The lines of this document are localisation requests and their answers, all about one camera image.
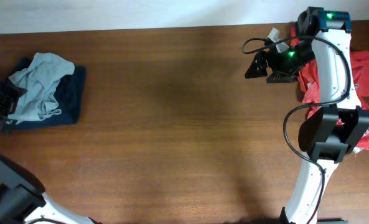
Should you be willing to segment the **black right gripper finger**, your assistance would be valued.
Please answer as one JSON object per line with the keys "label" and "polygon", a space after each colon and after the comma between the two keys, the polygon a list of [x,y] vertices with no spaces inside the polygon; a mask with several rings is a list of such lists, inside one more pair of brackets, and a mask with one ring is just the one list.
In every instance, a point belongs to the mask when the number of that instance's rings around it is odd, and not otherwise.
{"label": "black right gripper finger", "polygon": [[278,71],[272,71],[272,73],[266,79],[266,83],[294,83],[294,82],[296,82],[296,76]]}
{"label": "black right gripper finger", "polygon": [[245,78],[267,77],[267,67],[266,52],[260,51],[255,55],[250,67],[247,69]]}

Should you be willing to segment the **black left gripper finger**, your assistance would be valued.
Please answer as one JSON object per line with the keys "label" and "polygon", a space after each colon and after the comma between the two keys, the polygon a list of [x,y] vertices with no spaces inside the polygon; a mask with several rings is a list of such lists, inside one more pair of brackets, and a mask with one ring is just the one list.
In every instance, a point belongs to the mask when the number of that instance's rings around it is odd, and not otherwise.
{"label": "black left gripper finger", "polygon": [[2,115],[13,114],[16,110],[19,98],[27,93],[27,90],[15,86],[9,79],[0,82],[0,112]]}
{"label": "black left gripper finger", "polygon": [[13,128],[13,122],[10,120],[0,120],[0,134],[8,134]]}

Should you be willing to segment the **light blue-grey t-shirt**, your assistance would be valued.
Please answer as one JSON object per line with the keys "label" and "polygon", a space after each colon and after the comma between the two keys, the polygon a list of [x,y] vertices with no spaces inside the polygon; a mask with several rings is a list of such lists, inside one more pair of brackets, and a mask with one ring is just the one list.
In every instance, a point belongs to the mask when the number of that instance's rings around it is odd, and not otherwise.
{"label": "light blue-grey t-shirt", "polygon": [[54,94],[61,79],[74,71],[74,64],[58,55],[36,53],[27,68],[9,77],[16,87],[27,92],[19,98],[15,112],[8,118],[21,123],[60,115],[62,110]]}

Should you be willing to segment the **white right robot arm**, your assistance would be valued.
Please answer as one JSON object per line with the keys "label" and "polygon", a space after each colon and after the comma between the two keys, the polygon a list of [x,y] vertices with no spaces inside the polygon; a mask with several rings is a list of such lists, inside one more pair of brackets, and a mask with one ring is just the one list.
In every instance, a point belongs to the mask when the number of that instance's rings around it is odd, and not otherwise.
{"label": "white right robot arm", "polygon": [[302,160],[292,197],[279,223],[316,223],[317,211],[333,172],[353,151],[369,128],[369,110],[362,108],[350,63],[350,15],[308,7],[296,21],[297,44],[288,46],[272,30],[245,78],[264,77],[268,83],[291,83],[299,70],[316,61],[320,99],[309,103],[316,112],[299,128],[294,153]]}

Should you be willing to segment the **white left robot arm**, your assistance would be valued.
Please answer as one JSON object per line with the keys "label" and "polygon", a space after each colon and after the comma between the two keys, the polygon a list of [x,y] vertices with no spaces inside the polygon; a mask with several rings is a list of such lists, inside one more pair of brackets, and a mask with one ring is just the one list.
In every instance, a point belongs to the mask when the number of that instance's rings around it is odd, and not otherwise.
{"label": "white left robot arm", "polygon": [[[0,82],[0,132],[26,92],[8,80]],[[97,224],[97,221],[54,202],[34,174],[0,153],[0,224],[22,223]]]}

